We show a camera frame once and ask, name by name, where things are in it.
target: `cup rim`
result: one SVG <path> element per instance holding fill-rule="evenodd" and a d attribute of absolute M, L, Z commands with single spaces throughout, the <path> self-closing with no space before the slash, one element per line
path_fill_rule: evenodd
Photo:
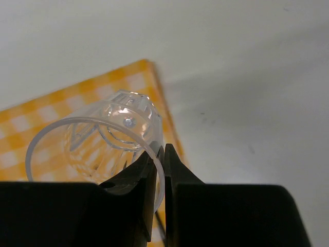
<path fill-rule="evenodd" d="M 32 177 L 32 172 L 31 172 L 31 159 L 32 159 L 32 154 L 33 150 L 36 147 L 37 143 L 39 140 L 46 135 L 48 132 L 51 130 L 58 128 L 60 126 L 64 125 L 69 125 L 69 124 L 75 124 L 79 122 L 84 122 L 84 123 L 89 123 L 89 124 L 97 124 L 97 125 L 105 125 L 110 128 L 113 128 L 115 130 L 118 130 L 120 132 L 123 132 L 124 134 L 130 136 L 132 139 L 134 139 L 150 156 L 150 158 L 153 160 L 154 165 L 157 169 L 157 173 L 159 176 L 159 195 L 154 202 L 154 212 L 158 210 L 160 207 L 163 198 L 165 196 L 165 173 L 163 171 L 162 164 L 160 160 L 157 157 L 157 154 L 152 150 L 152 148 L 138 135 L 136 135 L 134 132 L 130 131 L 129 129 L 114 123 L 110 121 L 105 121 L 104 119 L 101 118 L 96 118 L 96 117 L 68 117 L 68 118 L 63 118 L 58 121 L 55 121 L 46 127 L 44 127 L 30 142 L 27 151 L 26 151 L 26 156 L 25 156 L 25 171 L 26 175 L 29 181 L 33 181 Z"/>

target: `black plastic object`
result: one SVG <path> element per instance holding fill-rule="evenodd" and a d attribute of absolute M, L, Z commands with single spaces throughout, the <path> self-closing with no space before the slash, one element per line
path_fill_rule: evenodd
<path fill-rule="evenodd" d="M 204 184 L 170 144 L 163 167 L 169 247 L 310 246 L 285 188 Z"/>
<path fill-rule="evenodd" d="M 205 184 L 171 144 L 164 160 L 162 149 L 158 156 L 166 177 L 166 246 L 310 246 L 285 188 Z M 0 246 L 146 246 L 155 183 L 146 152 L 100 186 L 1 182 Z"/>
<path fill-rule="evenodd" d="M 100 186 L 1 182 L 0 246 L 146 246 L 155 183 L 146 152 Z"/>

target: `gray surface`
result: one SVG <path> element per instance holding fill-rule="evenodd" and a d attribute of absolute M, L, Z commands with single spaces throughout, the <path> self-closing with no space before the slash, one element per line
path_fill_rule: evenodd
<path fill-rule="evenodd" d="M 17 0 L 0 8 L 0 108 L 157 63 L 194 172 L 276 183 L 329 232 L 329 1 Z"/>

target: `yellow gingham cloth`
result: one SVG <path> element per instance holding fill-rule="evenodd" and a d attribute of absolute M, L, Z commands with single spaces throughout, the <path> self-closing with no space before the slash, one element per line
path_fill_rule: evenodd
<path fill-rule="evenodd" d="M 184 153 L 157 81 L 153 64 L 148 60 L 140 60 L 0 112 L 0 180 L 27 180 L 24 163 L 26 150 L 33 137 L 41 129 L 119 89 L 138 92 L 150 97 L 162 116 L 164 143 L 172 143 L 184 161 Z M 158 211 L 164 223 L 164 203 Z M 152 242 L 148 246 L 162 246 L 156 221 L 153 224 Z"/>

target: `transparent plastic container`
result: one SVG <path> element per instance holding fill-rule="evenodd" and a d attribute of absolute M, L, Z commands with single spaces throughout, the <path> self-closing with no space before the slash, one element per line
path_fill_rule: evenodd
<path fill-rule="evenodd" d="M 146 151 L 158 172 L 156 211 L 165 194 L 161 146 L 162 120 L 149 97 L 119 90 L 41 130 L 27 149 L 26 173 L 30 181 L 100 184 Z"/>

